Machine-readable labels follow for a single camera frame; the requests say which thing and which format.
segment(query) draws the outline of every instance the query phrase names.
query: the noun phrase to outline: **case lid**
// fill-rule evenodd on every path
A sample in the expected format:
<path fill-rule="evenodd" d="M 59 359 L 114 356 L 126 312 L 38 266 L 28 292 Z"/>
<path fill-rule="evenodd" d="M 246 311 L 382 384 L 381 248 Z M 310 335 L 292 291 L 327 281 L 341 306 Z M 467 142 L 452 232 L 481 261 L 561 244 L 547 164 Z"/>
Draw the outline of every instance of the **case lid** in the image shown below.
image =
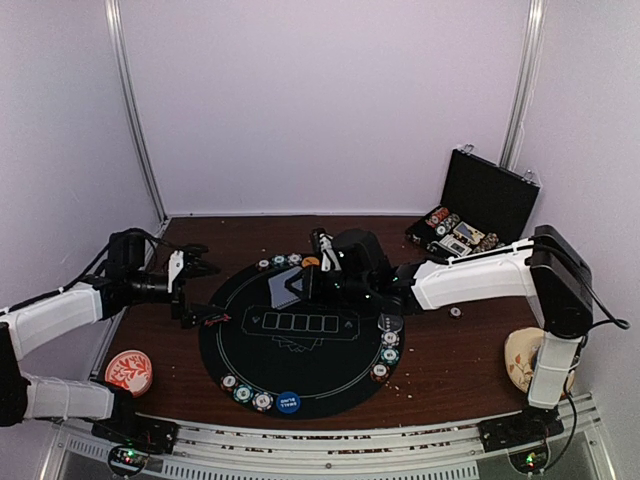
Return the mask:
<path fill-rule="evenodd" d="M 509 170 L 454 150 L 440 204 L 508 244 L 522 235 L 539 191 Z"/>

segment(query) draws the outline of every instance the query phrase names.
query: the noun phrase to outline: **blue small blind chip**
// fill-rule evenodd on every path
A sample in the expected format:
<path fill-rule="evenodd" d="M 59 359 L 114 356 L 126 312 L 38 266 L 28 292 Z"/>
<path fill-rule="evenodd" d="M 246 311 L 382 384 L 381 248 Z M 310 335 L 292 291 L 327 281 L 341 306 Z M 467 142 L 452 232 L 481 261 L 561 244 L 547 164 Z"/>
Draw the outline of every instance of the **blue small blind chip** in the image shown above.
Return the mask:
<path fill-rule="evenodd" d="M 293 392 L 283 392 L 276 400 L 276 407 L 288 415 L 296 413 L 300 408 L 300 397 Z"/>

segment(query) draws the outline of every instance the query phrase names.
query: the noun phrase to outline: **white wall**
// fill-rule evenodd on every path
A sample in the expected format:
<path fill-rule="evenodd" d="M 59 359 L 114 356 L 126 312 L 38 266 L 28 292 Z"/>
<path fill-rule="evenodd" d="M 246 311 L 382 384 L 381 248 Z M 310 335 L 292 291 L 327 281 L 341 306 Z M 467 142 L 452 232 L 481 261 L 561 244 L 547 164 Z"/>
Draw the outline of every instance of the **white wall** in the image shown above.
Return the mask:
<path fill-rule="evenodd" d="M 634 323 L 595 330 L 579 369 L 631 480 L 640 444 L 640 3 L 549 4 L 520 162 L 544 185 L 532 223 L 556 226 L 591 265 L 605 304 Z"/>
<path fill-rule="evenodd" d="M 167 211 L 424 213 L 451 150 L 499 158 L 526 0 L 128 0 Z"/>
<path fill-rule="evenodd" d="M 101 0 L 0 5 L 0 179 L 2 306 L 75 277 L 111 232 L 157 228 Z M 72 332 L 22 367 L 83 378 L 105 327 Z M 33 478 L 47 431 L 1 430 L 0 476 Z"/>

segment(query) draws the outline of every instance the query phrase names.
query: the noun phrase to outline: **poker mat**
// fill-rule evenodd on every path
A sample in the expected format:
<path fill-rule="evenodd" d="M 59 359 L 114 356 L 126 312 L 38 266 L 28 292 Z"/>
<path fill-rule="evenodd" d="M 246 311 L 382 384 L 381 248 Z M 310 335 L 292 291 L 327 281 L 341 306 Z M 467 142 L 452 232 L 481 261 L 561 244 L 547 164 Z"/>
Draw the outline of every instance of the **poker mat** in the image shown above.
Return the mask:
<path fill-rule="evenodd" d="M 388 317 L 373 307 L 274 308 L 270 279 L 317 264 L 302 259 L 276 256 L 230 277 L 210 302 L 228 321 L 205 322 L 199 334 L 204 365 L 230 401 L 290 419 L 327 417 L 364 402 L 393 373 L 404 345 L 401 326 L 384 326 Z"/>

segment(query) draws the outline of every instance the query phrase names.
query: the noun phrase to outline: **brown tabletop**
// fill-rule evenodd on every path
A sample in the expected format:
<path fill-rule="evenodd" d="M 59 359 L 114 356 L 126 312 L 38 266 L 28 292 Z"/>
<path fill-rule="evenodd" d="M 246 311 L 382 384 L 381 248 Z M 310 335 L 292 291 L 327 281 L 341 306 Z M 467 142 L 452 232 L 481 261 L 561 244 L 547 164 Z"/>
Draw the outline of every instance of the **brown tabletop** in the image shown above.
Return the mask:
<path fill-rule="evenodd" d="M 409 217 L 252 217 L 181 218 L 171 221 L 165 238 L 177 244 L 203 243 L 205 258 L 220 266 L 220 275 L 191 280 L 187 298 L 206 303 L 235 272 L 279 253 L 309 250 L 309 233 L 324 227 L 339 233 L 359 227 L 373 231 L 391 263 L 420 262 L 423 251 L 407 242 Z M 158 265 L 166 259 L 163 252 Z M 142 350 L 153 363 L 153 385 L 137 399 L 141 413 L 179 420 L 237 427 L 277 429 L 367 429 L 429 425 L 467 420 L 521 409 L 525 395 L 510 382 L 503 345 L 510 332 L 534 326 L 525 299 L 502 298 L 457 305 L 463 317 L 448 309 L 405 318 L 402 360 L 388 385 L 372 398 L 342 414 L 317 420 L 282 420 L 260 415 L 234 403 L 205 370 L 196 329 L 181 330 L 169 307 L 142 305 L 130 309 L 120 324 L 107 361 L 127 349 Z"/>

